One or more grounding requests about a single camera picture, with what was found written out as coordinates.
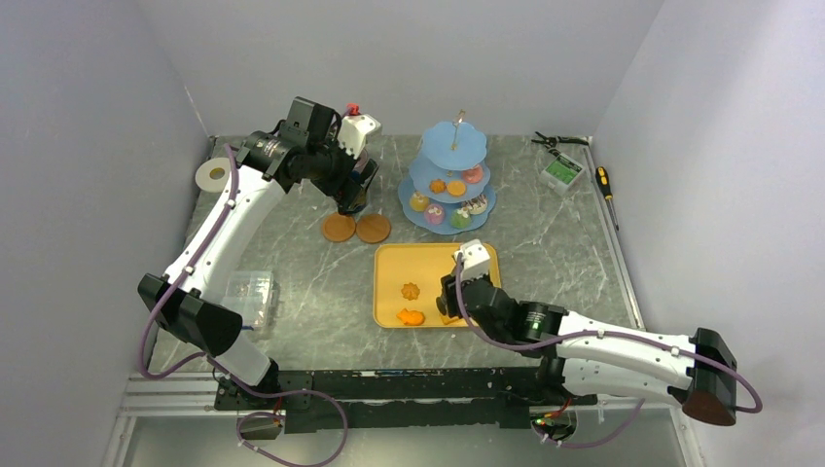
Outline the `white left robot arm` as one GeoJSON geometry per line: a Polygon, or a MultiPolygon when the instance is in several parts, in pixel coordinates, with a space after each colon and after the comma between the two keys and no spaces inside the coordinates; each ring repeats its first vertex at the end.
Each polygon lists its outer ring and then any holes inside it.
{"type": "Polygon", "coordinates": [[[222,306],[229,278],[252,236],[283,197],[304,180],[333,200],[341,215],[366,205],[377,162],[362,155],[380,122],[354,107],[344,113],[296,97],[270,131],[227,148],[230,180],[180,256],[161,275],[147,273],[138,294],[160,329],[197,348],[241,386],[257,409],[279,395],[279,368],[251,342],[239,313],[222,306]]]}

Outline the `dark orange swirl cookie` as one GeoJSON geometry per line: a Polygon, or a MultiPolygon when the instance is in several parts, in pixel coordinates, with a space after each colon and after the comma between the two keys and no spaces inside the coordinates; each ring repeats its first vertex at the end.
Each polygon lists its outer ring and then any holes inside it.
{"type": "Polygon", "coordinates": [[[442,179],[434,179],[429,183],[429,190],[432,194],[443,193],[447,189],[447,183],[442,179]]]}

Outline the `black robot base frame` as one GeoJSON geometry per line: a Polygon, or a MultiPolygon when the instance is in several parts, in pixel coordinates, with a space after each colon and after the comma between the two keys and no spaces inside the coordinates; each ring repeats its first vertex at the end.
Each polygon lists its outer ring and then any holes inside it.
{"type": "Polygon", "coordinates": [[[218,380],[219,412],[271,413],[285,418],[288,434],[350,429],[495,425],[526,429],[544,409],[592,406],[594,396],[573,396],[531,367],[426,370],[283,371],[284,395],[252,396],[225,377],[218,380]]]}

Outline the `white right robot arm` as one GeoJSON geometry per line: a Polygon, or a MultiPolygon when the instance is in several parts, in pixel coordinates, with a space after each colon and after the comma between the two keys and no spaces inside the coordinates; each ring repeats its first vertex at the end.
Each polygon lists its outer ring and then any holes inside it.
{"type": "Polygon", "coordinates": [[[451,273],[440,285],[442,315],[469,322],[494,346],[541,360],[536,390],[549,404],[614,395],[670,404],[710,425],[735,425],[737,362],[713,330],[685,336],[609,325],[562,306],[517,301],[488,276],[451,273]]]}

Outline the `yellow cupcake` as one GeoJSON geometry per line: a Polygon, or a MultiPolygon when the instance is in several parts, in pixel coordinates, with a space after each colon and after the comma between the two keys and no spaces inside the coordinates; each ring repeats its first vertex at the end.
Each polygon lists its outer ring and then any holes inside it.
{"type": "Polygon", "coordinates": [[[409,199],[409,206],[414,212],[424,212],[429,205],[430,198],[418,191],[413,192],[409,199]]]}

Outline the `blue three-tier cake stand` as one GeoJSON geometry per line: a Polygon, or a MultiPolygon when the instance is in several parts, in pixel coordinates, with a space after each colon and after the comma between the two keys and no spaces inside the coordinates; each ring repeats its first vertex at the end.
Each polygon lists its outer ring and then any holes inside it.
{"type": "Polygon", "coordinates": [[[397,190],[406,218],[414,225],[439,235],[456,235],[479,229],[486,223],[497,202],[491,184],[491,171],[485,163],[486,158],[487,138],[467,121],[464,110],[459,111],[452,120],[442,121],[428,128],[422,134],[417,155],[408,167],[408,175],[397,190]],[[466,184],[461,178],[461,172],[479,163],[484,168],[484,180],[477,185],[466,184]],[[451,197],[447,191],[432,194],[429,183],[434,179],[442,179],[446,183],[453,180],[463,181],[467,186],[467,192],[460,198],[451,197]],[[430,226],[425,222],[422,212],[411,210],[409,199],[415,191],[429,197],[430,203],[438,203],[445,209],[446,218],[441,225],[430,226]],[[473,216],[473,222],[467,229],[454,229],[449,223],[452,211],[462,208],[463,201],[481,194],[488,200],[486,213],[473,216]]]}

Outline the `green cupcake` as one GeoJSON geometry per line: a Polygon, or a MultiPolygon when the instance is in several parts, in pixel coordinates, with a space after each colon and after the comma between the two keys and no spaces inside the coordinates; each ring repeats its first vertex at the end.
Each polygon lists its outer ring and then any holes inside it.
{"type": "Polygon", "coordinates": [[[454,229],[467,229],[473,222],[472,214],[466,208],[457,208],[452,211],[449,223],[454,229]]]}

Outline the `round orange cookie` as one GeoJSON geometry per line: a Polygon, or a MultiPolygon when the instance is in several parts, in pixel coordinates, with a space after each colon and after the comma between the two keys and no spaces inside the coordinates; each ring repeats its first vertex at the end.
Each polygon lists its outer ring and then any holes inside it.
{"type": "Polygon", "coordinates": [[[463,181],[453,180],[447,183],[447,193],[454,198],[463,197],[467,192],[467,186],[463,181]]]}

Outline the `purple cupcake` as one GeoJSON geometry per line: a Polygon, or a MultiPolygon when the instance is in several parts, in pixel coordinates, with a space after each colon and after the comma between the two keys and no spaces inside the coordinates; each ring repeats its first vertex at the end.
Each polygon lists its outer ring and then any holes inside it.
{"type": "Polygon", "coordinates": [[[425,222],[430,226],[441,225],[446,218],[445,209],[438,203],[430,203],[422,212],[425,222]]]}

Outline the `chocolate white sprinkled donut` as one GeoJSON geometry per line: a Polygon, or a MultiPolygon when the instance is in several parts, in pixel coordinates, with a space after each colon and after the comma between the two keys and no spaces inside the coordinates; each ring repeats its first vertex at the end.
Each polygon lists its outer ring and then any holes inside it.
{"type": "Polygon", "coordinates": [[[481,194],[475,198],[463,201],[461,207],[471,216],[482,215],[486,213],[488,209],[488,200],[484,194],[481,194]]]}

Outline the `pink cupcake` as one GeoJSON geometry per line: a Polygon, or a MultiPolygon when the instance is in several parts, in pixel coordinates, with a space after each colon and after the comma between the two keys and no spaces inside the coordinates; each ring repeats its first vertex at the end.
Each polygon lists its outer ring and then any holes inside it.
{"type": "Polygon", "coordinates": [[[462,180],[469,185],[477,185],[484,180],[484,168],[482,165],[476,164],[473,167],[465,169],[461,172],[462,180]]]}

